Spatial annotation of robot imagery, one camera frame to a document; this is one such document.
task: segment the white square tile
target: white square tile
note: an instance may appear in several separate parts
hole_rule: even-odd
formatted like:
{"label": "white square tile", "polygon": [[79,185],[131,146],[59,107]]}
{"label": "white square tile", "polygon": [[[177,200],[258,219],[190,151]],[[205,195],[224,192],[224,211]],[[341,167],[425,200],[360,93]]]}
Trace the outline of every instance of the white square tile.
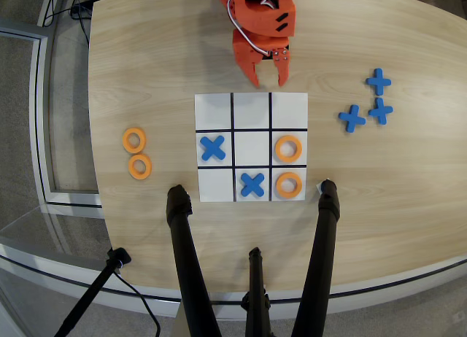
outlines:
{"label": "white square tile", "polygon": [[234,93],[235,129],[269,128],[269,93]]}
{"label": "white square tile", "polygon": [[[284,173],[294,173],[301,180],[301,191],[294,198],[283,198],[277,192],[277,180]],[[282,189],[286,192],[290,192],[295,187],[295,183],[290,180],[284,181],[282,183]],[[272,169],[272,201],[304,201],[306,195],[306,168],[273,168]]]}
{"label": "white square tile", "polygon": [[[218,136],[224,138],[224,142],[219,148],[225,153],[225,157],[221,160],[212,155],[208,160],[203,160],[206,147],[201,143],[201,139],[207,137],[213,142]],[[198,155],[198,166],[232,166],[232,133],[196,133],[196,153]]]}
{"label": "white square tile", "polygon": [[[255,192],[251,192],[246,197],[242,195],[242,190],[246,186],[246,183],[242,180],[243,174],[247,174],[251,179],[254,179],[259,174],[262,174],[264,176],[264,180],[259,184],[264,192],[262,196],[257,195]],[[269,169],[268,168],[236,168],[235,177],[236,177],[235,187],[236,187],[237,202],[269,201]]]}
{"label": "white square tile", "polygon": [[[283,136],[294,136],[301,143],[301,155],[292,163],[287,163],[279,159],[276,155],[276,144],[279,139]],[[308,131],[273,131],[272,132],[272,165],[281,166],[285,164],[296,165],[306,164],[307,157],[307,145],[308,145]],[[281,152],[285,156],[291,156],[296,153],[296,146],[294,143],[286,142],[282,145]]]}
{"label": "white square tile", "polygon": [[196,130],[231,129],[231,94],[195,95]]}
{"label": "white square tile", "polygon": [[272,128],[308,128],[308,93],[272,93]]}
{"label": "white square tile", "polygon": [[237,131],[233,145],[236,166],[269,166],[268,131]]}
{"label": "white square tile", "polygon": [[200,202],[233,202],[232,169],[198,169]]}

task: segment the orange ring piece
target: orange ring piece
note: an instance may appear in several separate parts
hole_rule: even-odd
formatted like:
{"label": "orange ring piece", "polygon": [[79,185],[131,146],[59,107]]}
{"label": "orange ring piece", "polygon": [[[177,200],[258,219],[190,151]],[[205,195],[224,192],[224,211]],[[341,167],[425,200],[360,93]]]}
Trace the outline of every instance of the orange ring piece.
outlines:
{"label": "orange ring piece", "polygon": [[[295,146],[297,146],[297,150],[295,151],[295,153],[293,155],[285,156],[285,155],[282,154],[282,152],[280,152],[280,148],[282,147],[282,145],[285,142],[292,142],[292,143],[295,144]],[[300,140],[298,140],[294,136],[286,135],[286,136],[283,136],[282,138],[280,138],[279,140],[277,140],[277,143],[276,143],[276,155],[282,162],[286,162],[286,163],[295,162],[301,156],[301,151],[302,151],[301,142],[300,142]]]}
{"label": "orange ring piece", "polygon": [[[139,145],[134,146],[130,143],[130,135],[131,134],[136,134],[139,137]],[[144,131],[140,128],[129,128],[126,130],[126,132],[123,134],[123,147],[125,147],[125,150],[127,150],[129,153],[138,153],[141,152],[144,147],[146,146],[146,134]]]}
{"label": "orange ring piece", "polygon": [[[140,160],[146,166],[146,170],[144,171],[144,173],[139,173],[136,170],[136,168],[134,168],[134,163],[137,160]],[[139,155],[132,156],[130,158],[130,161],[128,162],[128,170],[130,171],[130,174],[134,179],[138,179],[138,180],[146,179],[151,174],[152,169],[153,169],[153,164],[151,163],[150,158],[147,157],[146,155],[143,155],[142,153],[140,153]]]}
{"label": "orange ring piece", "polygon": [[[290,193],[288,193],[288,192],[284,191],[284,189],[282,189],[282,183],[287,179],[295,180],[296,183],[297,183],[297,186],[296,186],[295,190],[290,192]],[[297,174],[291,173],[291,172],[282,174],[277,179],[277,182],[276,182],[277,192],[283,198],[294,198],[294,197],[296,197],[300,193],[301,187],[302,187],[302,184],[301,184],[300,177]]]}

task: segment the tic-tac-toe board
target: tic-tac-toe board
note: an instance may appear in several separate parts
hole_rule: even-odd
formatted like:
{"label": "tic-tac-toe board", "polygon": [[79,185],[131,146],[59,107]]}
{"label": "tic-tac-toe board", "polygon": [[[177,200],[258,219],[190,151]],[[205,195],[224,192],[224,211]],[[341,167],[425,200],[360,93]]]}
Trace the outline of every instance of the tic-tac-toe board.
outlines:
{"label": "tic-tac-toe board", "polygon": [[195,95],[201,202],[302,201],[307,93]]}

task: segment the blue cross piece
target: blue cross piece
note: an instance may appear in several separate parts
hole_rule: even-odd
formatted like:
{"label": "blue cross piece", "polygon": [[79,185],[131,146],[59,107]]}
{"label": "blue cross piece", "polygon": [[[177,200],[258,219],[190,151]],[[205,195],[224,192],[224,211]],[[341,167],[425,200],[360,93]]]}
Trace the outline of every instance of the blue cross piece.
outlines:
{"label": "blue cross piece", "polygon": [[346,120],[347,121],[347,127],[346,131],[347,133],[353,133],[355,131],[355,126],[356,125],[365,125],[366,124],[366,119],[363,117],[358,117],[358,111],[360,110],[360,107],[358,105],[352,105],[350,107],[350,112],[341,112],[339,113],[339,118],[341,120]]}
{"label": "blue cross piece", "polygon": [[242,190],[243,197],[247,197],[251,192],[254,192],[259,197],[264,196],[264,190],[260,186],[260,183],[262,183],[264,180],[263,173],[259,173],[253,179],[251,179],[251,177],[248,174],[243,173],[241,179],[245,183],[245,187]]}
{"label": "blue cross piece", "polygon": [[225,152],[220,149],[220,145],[224,140],[225,139],[222,135],[219,135],[213,142],[209,138],[203,136],[201,138],[201,143],[206,147],[206,150],[201,158],[203,160],[209,160],[211,156],[214,155],[220,160],[223,160],[225,158]]}
{"label": "blue cross piece", "polygon": [[385,101],[382,98],[376,98],[375,100],[376,109],[371,109],[368,112],[368,116],[378,117],[378,123],[386,125],[386,115],[393,113],[394,109],[392,106],[385,106]]}
{"label": "blue cross piece", "polygon": [[374,70],[374,77],[367,78],[366,84],[374,85],[374,92],[381,96],[385,93],[385,87],[391,85],[391,80],[384,78],[382,69],[375,69]]}

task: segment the black tripod leg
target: black tripod leg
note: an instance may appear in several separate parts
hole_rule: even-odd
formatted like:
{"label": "black tripod leg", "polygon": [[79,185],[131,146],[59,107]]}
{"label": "black tripod leg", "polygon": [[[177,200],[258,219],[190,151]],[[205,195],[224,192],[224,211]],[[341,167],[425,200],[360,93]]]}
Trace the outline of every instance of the black tripod leg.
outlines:
{"label": "black tripod leg", "polygon": [[242,308],[247,311],[246,337],[271,337],[268,295],[264,290],[263,258],[259,248],[250,254],[250,291],[244,296]]}
{"label": "black tripod leg", "polygon": [[167,195],[167,223],[172,235],[178,282],[190,334],[192,337],[220,337],[191,237],[188,224],[190,214],[190,196],[182,185],[170,189]]}
{"label": "black tripod leg", "polygon": [[131,258],[123,248],[117,248],[115,251],[110,250],[108,253],[109,259],[104,270],[96,277],[93,284],[82,295],[81,299],[76,303],[72,311],[68,314],[66,319],[55,334],[55,337],[67,336],[80,321],[86,309],[93,302],[101,288],[105,285],[110,275],[116,268],[122,268],[123,265],[130,263]]}
{"label": "black tripod leg", "polygon": [[322,191],[312,256],[292,337],[320,337],[324,331],[340,206],[337,188],[332,181],[324,181]]}

